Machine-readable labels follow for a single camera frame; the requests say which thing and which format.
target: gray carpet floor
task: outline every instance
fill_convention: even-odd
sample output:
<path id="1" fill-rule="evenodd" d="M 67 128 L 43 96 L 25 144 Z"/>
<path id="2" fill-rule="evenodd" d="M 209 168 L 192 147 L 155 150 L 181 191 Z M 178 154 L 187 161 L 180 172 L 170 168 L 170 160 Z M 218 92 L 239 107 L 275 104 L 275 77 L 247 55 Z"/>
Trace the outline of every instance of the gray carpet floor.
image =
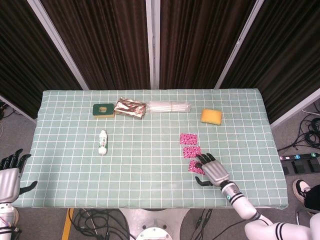
<path id="1" fill-rule="evenodd" d="M 315 112 L 315 107 L 310 105 L 305 109 L 309 112 Z M 9 108 L 6 111 L 6 115 L 12 110 Z M 295 116 L 291 117 L 284 123 L 275 127 L 272 130 L 275 144 L 278 149 L 291 144 L 297 137 L 299 124 L 301 120 L 307 115 L 307 113 L 299 112 Z M 30 148 L 33 141 L 33 134 L 36 124 L 28 120 L 22 115 L 12 114 L 11 116 L 2 119 L 0 121 L 0 159 L 9 156 L 17 149 L 23 148 L 22 154 L 30 152 Z M 286 155 L 294 154 L 307 154 L 317 152 L 314 148 L 298 146 L 297 149 L 291 147 L 286 151 Z M 295 179 L 304 179 L 311 186 L 320 184 L 320 173 L 304 174 L 287 176 L 287 192 L 289 207 L 284 210 L 263 208 L 260 212 L 273 222 L 287 222 L 295 223 L 295 209 L 301 205 L 296 199 L 292 190 L 292 183 Z M 58 240 L 61 239 L 64 229 L 64 223 L 67 210 L 60 208 L 19 208 L 19 228 L 22 229 L 22 234 L 19 239 L 21 240 Z M 181 230 L 180 239 L 189 240 L 199 216 L 202 213 L 202 209 L 191 209 L 185 216 Z M 212 216 L 204 230 L 204 240 L 213 239 L 218 233 L 220 233 L 227 226 L 234 224 L 241 219 L 233 209 L 214 209 Z M 310 216 L 307 213 L 302 213 L 300 216 L 300 222 L 304 226 L 309 226 Z M 222 234 L 219 240 L 238 239 L 246 240 L 244 231 L 245 223 L 238 224 L 228 229 Z M 75 239 L 93 239 L 82 236 L 73 227 L 69 236 L 70 240 Z"/>

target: black sneaker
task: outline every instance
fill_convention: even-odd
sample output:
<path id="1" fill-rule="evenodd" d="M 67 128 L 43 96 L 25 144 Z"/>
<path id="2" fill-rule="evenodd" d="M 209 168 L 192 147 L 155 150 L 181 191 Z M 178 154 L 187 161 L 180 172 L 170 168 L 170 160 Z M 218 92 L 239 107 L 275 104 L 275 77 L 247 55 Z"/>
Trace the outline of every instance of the black sneaker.
<path id="1" fill-rule="evenodd" d="M 311 187 L 302 179 L 298 179 L 293 182 L 292 189 L 296 198 L 305 205 L 306 193 L 311 190 Z"/>

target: green grid tablecloth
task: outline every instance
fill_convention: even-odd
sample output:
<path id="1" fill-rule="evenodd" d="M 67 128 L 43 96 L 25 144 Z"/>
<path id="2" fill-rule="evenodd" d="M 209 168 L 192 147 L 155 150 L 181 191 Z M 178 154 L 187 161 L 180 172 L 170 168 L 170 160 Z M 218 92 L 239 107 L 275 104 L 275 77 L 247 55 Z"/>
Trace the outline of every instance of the green grid tablecloth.
<path id="1" fill-rule="evenodd" d="M 95 119 L 93 105 L 120 97 L 137 101 L 188 101 L 190 113 L 153 113 L 136 119 Z M 203 108 L 223 112 L 221 125 L 200 122 Z M 99 134 L 108 152 L 98 154 Z M 202 187 L 188 172 L 180 134 L 197 134 L 256 207 L 288 206 L 287 184 L 257 89 L 51 90 L 43 93 L 21 179 L 37 187 L 16 207 L 218 208 L 230 207 L 217 187 Z"/>

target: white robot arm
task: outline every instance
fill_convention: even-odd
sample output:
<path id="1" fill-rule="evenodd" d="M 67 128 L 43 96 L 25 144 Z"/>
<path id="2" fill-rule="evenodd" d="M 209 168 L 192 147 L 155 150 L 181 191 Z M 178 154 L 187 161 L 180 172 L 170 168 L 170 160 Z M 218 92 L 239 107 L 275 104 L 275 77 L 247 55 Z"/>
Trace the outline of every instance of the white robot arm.
<path id="1" fill-rule="evenodd" d="M 11 206 L 19 195 L 31 191 L 37 185 L 34 181 L 30 186 L 20 188 L 20 180 L 26 160 L 30 154 L 19 155 L 23 149 L 5 157 L 0 161 L 0 240 L 10 240 L 12 232 L 19 229 L 14 225 L 15 209 Z"/>
<path id="2" fill-rule="evenodd" d="M 210 153 L 197 155 L 202 168 L 209 181 L 202 182 L 195 177 L 201 186 L 216 186 L 221 188 L 222 194 L 242 219 L 251 222 L 245 225 L 245 234 L 249 240 L 319 240 L 320 239 L 320 213 L 314 215 L 310 227 L 290 223 L 272 223 L 263 216 L 243 195 L 238 186 L 230 181 L 230 176 L 225 168 Z"/>

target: foil package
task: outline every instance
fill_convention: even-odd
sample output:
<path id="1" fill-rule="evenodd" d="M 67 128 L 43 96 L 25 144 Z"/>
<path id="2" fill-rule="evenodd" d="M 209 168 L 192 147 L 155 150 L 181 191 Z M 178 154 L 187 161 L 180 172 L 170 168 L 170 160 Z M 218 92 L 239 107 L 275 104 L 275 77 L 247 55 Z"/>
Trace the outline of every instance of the foil package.
<path id="1" fill-rule="evenodd" d="M 114 107 L 114 113 L 142 119 L 146 113 L 146 106 L 143 102 L 121 97 Z"/>

